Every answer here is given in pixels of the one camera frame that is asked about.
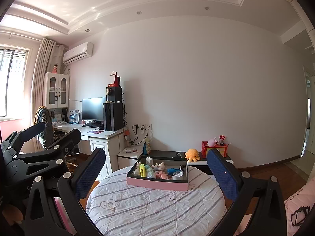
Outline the pink white block figure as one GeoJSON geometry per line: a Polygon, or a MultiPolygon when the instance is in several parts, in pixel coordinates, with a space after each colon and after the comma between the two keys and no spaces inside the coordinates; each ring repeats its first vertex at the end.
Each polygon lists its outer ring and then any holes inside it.
{"type": "Polygon", "coordinates": [[[140,165],[141,165],[141,164],[142,164],[141,162],[137,162],[137,163],[136,163],[136,169],[137,169],[137,170],[140,170],[140,165]]]}

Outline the yellow highlighter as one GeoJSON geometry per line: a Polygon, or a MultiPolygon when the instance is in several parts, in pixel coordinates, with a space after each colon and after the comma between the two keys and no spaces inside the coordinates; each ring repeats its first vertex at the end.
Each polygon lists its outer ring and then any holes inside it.
{"type": "Polygon", "coordinates": [[[140,164],[139,170],[140,170],[140,176],[141,177],[146,177],[146,168],[145,168],[144,164],[140,164]]]}

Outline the rose gold tumbler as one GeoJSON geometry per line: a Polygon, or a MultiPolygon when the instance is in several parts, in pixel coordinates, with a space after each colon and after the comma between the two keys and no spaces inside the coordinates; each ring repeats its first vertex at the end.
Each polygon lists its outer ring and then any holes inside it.
{"type": "Polygon", "coordinates": [[[168,180],[168,175],[164,171],[156,171],[155,172],[155,177],[157,179],[162,179],[162,180],[168,180]]]}

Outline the clear box with blue cloth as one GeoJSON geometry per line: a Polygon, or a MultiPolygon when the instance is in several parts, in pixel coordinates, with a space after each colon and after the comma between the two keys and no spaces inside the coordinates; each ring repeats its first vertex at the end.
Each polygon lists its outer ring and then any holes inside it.
{"type": "Polygon", "coordinates": [[[151,168],[150,165],[148,165],[148,164],[145,165],[145,171],[146,171],[146,177],[147,178],[156,178],[154,170],[151,168]]]}

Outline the black hair clip white flowers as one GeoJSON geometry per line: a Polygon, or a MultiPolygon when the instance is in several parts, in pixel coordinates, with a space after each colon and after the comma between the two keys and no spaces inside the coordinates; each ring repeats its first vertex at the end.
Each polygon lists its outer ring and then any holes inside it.
{"type": "Polygon", "coordinates": [[[182,171],[184,173],[185,172],[185,165],[180,165],[179,169],[180,169],[180,171],[182,171]]]}

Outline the blue highlighter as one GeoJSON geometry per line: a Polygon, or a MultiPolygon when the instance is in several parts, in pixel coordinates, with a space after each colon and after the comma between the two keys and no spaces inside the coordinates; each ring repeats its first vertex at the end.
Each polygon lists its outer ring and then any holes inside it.
{"type": "Polygon", "coordinates": [[[168,168],[167,169],[167,174],[168,175],[173,175],[173,173],[177,172],[177,171],[180,171],[180,169],[177,169],[177,168],[168,168]]]}

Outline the black office chair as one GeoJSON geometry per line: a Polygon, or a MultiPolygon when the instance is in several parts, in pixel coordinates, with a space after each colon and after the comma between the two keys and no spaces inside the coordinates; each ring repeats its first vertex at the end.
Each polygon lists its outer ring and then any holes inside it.
{"type": "MultiPolygon", "coordinates": [[[[35,113],[33,124],[35,125],[40,122],[43,122],[45,124],[45,129],[44,131],[42,131],[42,133],[39,134],[39,141],[44,149],[48,149],[48,147],[59,140],[61,136],[55,134],[51,113],[49,112],[49,109],[45,106],[40,106],[35,113]]],[[[78,166],[76,164],[76,157],[79,155],[79,152],[80,150],[78,146],[75,146],[72,151],[66,151],[65,157],[68,165],[72,165],[74,167],[78,166]]]]}

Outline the black computer monitor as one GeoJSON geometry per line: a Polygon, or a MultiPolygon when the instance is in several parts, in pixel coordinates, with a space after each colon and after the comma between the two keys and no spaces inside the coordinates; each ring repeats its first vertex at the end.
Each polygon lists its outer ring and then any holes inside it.
{"type": "Polygon", "coordinates": [[[82,100],[82,119],[103,121],[103,104],[106,98],[89,98],[82,100]]]}

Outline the striped quilted table cover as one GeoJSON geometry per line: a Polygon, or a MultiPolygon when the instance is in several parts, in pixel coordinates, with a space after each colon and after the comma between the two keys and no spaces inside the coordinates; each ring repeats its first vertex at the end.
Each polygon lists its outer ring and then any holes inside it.
{"type": "Polygon", "coordinates": [[[216,181],[188,168],[188,191],[127,184],[129,167],[104,178],[91,192],[86,212],[103,235],[209,235],[226,213],[216,181]]]}

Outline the doll on cabinet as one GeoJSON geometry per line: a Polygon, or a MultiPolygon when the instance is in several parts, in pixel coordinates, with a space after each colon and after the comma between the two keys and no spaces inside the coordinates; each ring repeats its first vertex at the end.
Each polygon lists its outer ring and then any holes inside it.
{"type": "Polygon", "coordinates": [[[55,63],[53,66],[53,69],[52,69],[52,73],[58,74],[59,71],[60,71],[59,65],[57,63],[55,63]]]}

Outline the black speaker box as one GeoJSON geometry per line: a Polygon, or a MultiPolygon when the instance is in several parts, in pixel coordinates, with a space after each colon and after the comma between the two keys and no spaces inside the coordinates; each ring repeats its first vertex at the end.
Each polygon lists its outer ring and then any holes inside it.
{"type": "Polygon", "coordinates": [[[122,88],[121,87],[107,87],[106,101],[121,103],[122,102],[122,88]]]}

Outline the red toy storage box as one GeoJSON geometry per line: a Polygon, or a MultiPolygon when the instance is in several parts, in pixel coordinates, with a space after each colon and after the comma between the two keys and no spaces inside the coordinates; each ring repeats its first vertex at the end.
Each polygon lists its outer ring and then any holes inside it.
{"type": "Polygon", "coordinates": [[[228,148],[227,145],[220,146],[220,145],[216,144],[213,147],[211,147],[211,146],[208,146],[208,142],[207,141],[202,141],[201,143],[202,143],[202,145],[201,145],[201,155],[202,155],[202,157],[204,159],[206,159],[208,151],[212,150],[212,149],[217,149],[223,157],[227,157],[227,148],[228,148]]]}

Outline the beige curtain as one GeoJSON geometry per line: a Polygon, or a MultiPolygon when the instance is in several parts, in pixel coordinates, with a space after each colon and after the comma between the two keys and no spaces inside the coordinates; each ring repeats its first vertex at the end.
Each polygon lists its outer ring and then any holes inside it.
{"type": "Polygon", "coordinates": [[[64,51],[64,45],[58,45],[53,40],[43,38],[41,41],[35,62],[31,88],[33,122],[35,122],[37,109],[44,105],[44,75],[45,73],[51,73],[55,64],[58,65],[57,71],[60,73],[64,51]]]}

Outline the white air conditioner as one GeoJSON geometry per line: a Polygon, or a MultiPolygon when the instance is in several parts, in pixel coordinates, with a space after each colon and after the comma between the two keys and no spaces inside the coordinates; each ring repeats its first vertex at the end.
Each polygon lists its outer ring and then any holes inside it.
{"type": "Polygon", "coordinates": [[[64,65],[68,65],[72,62],[83,60],[92,56],[94,44],[92,42],[86,42],[79,46],[76,46],[67,52],[63,57],[64,65]]]}

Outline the pink and black box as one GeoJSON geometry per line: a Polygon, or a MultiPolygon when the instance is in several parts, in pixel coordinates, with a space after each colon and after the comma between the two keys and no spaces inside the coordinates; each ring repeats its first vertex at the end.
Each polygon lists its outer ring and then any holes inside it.
{"type": "Polygon", "coordinates": [[[158,190],[187,191],[187,161],[182,158],[142,155],[127,173],[127,184],[158,190]]]}

